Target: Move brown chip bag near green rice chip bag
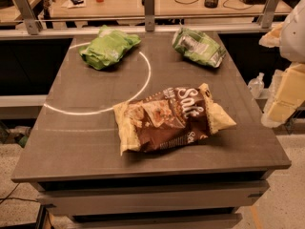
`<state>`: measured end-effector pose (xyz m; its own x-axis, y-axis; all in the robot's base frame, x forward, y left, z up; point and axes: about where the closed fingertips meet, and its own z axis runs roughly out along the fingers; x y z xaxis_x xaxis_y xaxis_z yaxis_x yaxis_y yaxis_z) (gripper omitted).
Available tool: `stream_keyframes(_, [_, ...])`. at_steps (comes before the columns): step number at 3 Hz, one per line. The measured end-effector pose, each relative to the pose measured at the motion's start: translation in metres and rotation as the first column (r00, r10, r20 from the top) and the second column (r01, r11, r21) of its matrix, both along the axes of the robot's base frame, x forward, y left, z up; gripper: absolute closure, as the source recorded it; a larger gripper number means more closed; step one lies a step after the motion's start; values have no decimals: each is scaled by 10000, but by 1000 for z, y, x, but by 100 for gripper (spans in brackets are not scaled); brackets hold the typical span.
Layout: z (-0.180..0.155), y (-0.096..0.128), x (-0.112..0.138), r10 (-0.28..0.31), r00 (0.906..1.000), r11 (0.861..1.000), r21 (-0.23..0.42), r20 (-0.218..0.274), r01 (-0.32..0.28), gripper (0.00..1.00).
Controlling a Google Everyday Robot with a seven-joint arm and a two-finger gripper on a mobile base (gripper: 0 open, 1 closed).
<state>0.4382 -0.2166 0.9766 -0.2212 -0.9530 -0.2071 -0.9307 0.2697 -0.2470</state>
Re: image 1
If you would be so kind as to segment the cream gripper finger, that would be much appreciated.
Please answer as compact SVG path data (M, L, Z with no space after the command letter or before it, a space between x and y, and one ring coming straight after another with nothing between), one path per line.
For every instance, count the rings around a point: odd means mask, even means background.
M261 123L269 128L278 127L284 124L304 102L305 65L294 62L285 71L274 72Z
M258 44L267 48L279 47L282 28L283 23L276 25L273 29L260 38Z

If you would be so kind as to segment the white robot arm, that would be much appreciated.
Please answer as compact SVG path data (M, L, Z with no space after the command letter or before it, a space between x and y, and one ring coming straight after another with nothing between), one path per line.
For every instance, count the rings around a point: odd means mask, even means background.
M265 127L275 128L305 102L305 0L300 0L282 23L263 35L259 44L279 47L280 55L291 62L283 73L274 75L261 117Z

